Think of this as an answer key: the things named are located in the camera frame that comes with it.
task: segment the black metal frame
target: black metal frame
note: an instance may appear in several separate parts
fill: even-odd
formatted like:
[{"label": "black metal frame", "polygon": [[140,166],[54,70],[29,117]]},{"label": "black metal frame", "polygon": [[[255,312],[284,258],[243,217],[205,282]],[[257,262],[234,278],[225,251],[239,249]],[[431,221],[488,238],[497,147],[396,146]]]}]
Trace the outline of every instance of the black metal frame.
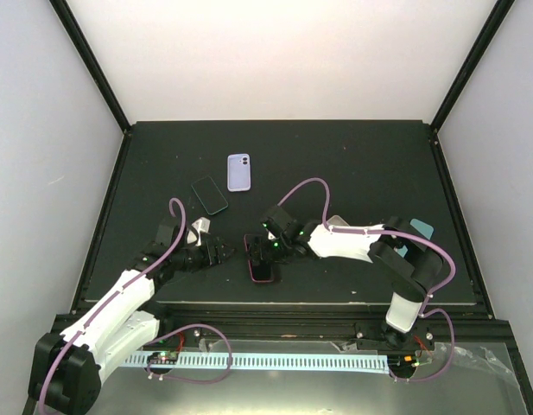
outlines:
[{"label": "black metal frame", "polygon": [[86,64],[87,70],[95,81],[97,88],[99,88],[101,95],[103,95],[105,102],[111,109],[112,115],[117,120],[120,130],[124,133],[129,131],[131,129],[130,122],[124,115],[124,111],[112,91],[111,85],[109,85],[109,81],[106,79],[97,58],[93,54],[92,48],[90,48],[82,29],[78,25],[78,22],[76,22],[76,18],[70,10],[67,1],[49,0],[49,2],[55,9],[55,13],[60,18],[62,25],[65,27],[70,39],[78,50],[80,57]]},{"label": "black metal frame", "polygon": [[[107,105],[110,107],[118,125],[124,132],[124,140],[118,154],[109,188],[98,218],[98,224],[81,274],[78,289],[76,290],[73,300],[71,308],[72,314],[57,316],[52,328],[52,331],[62,331],[92,306],[92,303],[84,301],[85,291],[89,285],[95,258],[98,254],[101,238],[111,211],[111,205],[116,193],[118,181],[122,174],[124,162],[130,147],[131,127],[109,82],[103,74],[95,55],[87,43],[79,25],[76,23],[74,15],[68,7],[67,1],[49,0],[49,2],[53,5],[57,15],[65,26],[67,33],[71,37],[74,46],[78,49],[88,71],[95,80],[99,91],[102,93]],[[508,348],[517,379],[520,383],[525,404],[528,407],[529,413],[533,414],[533,391],[517,349],[516,341],[508,322],[498,321],[492,318],[493,311],[491,302],[479,270],[479,265],[473,251],[472,242],[467,232],[466,223],[460,210],[452,180],[448,173],[445,157],[442,153],[441,146],[439,145],[439,138],[437,137],[438,130],[451,112],[460,93],[472,76],[475,67],[478,65],[483,53],[486,51],[489,43],[496,34],[513,3],[514,0],[498,0],[495,3],[492,13],[488,16],[485,25],[481,29],[477,40],[473,44],[472,49],[454,80],[454,83],[451,85],[447,96],[443,100],[441,107],[433,119],[433,122],[427,128],[433,157],[453,217],[454,227],[458,234],[460,246],[462,247],[464,258],[466,260],[468,273],[472,278],[473,292],[477,299],[477,304],[475,306],[446,307],[446,310],[451,314],[454,320],[456,341],[504,342]],[[271,310],[261,310],[260,307],[254,307],[254,310],[250,311],[247,307],[240,308],[233,306],[227,310],[226,308],[208,306],[207,309],[204,310],[202,307],[182,308],[181,306],[173,304],[171,310],[175,311],[180,324],[196,321],[207,322],[219,327],[233,338],[279,338],[281,330],[282,332],[297,334],[298,337],[302,339],[317,339],[319,335],[323,335],[324,339],[340,340],[343,338],[353,338],[356,335],[356,322],[383,319],[386,307],[372,306],[355,311],[327,311],[323,308],[317,310],[299,310],[295,307],[290,307],[284,310],[279,310],[278,312],[271,312]],[[434,319],[430,326],[434,331],[434,334],[437,336],[437,339],[448,341],[447,324],[444,320]],[[34,409],[35,402],[32,399],[28,399],[23,414],[30,415],[33,413]]]}]

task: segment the black table surface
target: black table surface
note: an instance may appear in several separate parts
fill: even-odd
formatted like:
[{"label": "black table surface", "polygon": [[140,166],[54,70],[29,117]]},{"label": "black table surface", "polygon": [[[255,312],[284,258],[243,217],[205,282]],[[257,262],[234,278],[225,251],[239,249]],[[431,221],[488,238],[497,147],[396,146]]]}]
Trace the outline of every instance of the black table surface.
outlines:
[{"label": "black table surface", "polygon": [[[227,191],[227,157],[251,157],[251,190]],[[474,296],[432,156],[420,121],[164,121],[139,122],[98,249],[86,299],[102,297],[136,254],[155,237],[168,200],[179,197],[188,219],[206,216],[191,183],[211,176],[229,207],[210,219],[211,233],[238,253],[228,263],[174,275],[156,299],[171,303],[386,304],[391,288],[374,265],[320,259],[284,265],[281,281],[253,284],[244,257],[246,233],[263,233],[261,215],[297,183],[325,179],[337,214],[354,226],[391,216],[422,220],[432,240],[457,265],[454,281],[432,303],[473,304]],[[300,220],[319,219],[324,189],[313,183],[284,207]]]}]

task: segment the phone case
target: phone case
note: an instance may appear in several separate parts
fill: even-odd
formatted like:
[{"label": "phone case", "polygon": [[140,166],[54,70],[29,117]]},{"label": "phone case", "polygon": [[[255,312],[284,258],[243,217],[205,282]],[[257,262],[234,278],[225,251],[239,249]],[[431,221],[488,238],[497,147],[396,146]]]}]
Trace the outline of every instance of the phone case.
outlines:
[{"label": "phone case", "polygon": [[248,154],[228,156],[228,190],[244,192],[251,188],[251,158]]}]

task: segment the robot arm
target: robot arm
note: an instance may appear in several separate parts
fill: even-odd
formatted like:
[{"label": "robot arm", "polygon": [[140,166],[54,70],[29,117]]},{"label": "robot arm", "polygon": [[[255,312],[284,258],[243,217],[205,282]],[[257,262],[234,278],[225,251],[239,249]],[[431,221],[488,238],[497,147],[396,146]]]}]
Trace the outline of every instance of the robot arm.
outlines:
[{"label": "robot arm", "polygon": [[45,403],[67,414],[87,413],[103,383],[130,354],[172,329],[167,327],[169,320],[152,304],[155,293],[176,271],[197,271],[219,265],[233,254],[234,250],[221,238],[207,233],[209,224],[205,218],[195,221],[185,247],[175,249],[153,271],[132,282],[166,252],[179,232],[180,223],[176,219],[165,220],[155,241],[123,271],[101,300],[60,334],[47,333],[37,342],[29,395],[39,398],[53,361],[75,338],[52,378]]},{"label": "robot arm", "polygon": [[262,255],[251,261],[342,257],[370,262],[384,269],[394,291],[385,321],[400,333],[406,334],[414,326],[442,268],[442,258],[426,246],[376,233],[393,230],[425,238],[409,222],[398,218],[371,227],[350,227],[339,216],[334,216],[327,221],[326,228],[317,221],[302,225],[281,207],[274,206],[261,222],[269,238],[261,242],[261,249],[249,250]]}]

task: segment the white backdrop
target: white backdrop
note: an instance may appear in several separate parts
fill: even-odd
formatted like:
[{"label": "white backdrop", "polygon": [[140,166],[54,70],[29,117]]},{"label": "white backdrop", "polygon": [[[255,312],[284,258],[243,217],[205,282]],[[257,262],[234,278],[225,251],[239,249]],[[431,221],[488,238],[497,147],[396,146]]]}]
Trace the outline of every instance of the white backdrop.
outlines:
[{"label": "white backdrop", "polygon": [[121,140],[50,2],[0,0],[0,414],[70,310]]},{"label": "white backdrop", "polygon": [[533,0],[514,3],[440,137],[492,307],[533,388]]},{"label": "white backdrop", "polygon": [[495,0],[71,0],[131,123],[430,122]]}]

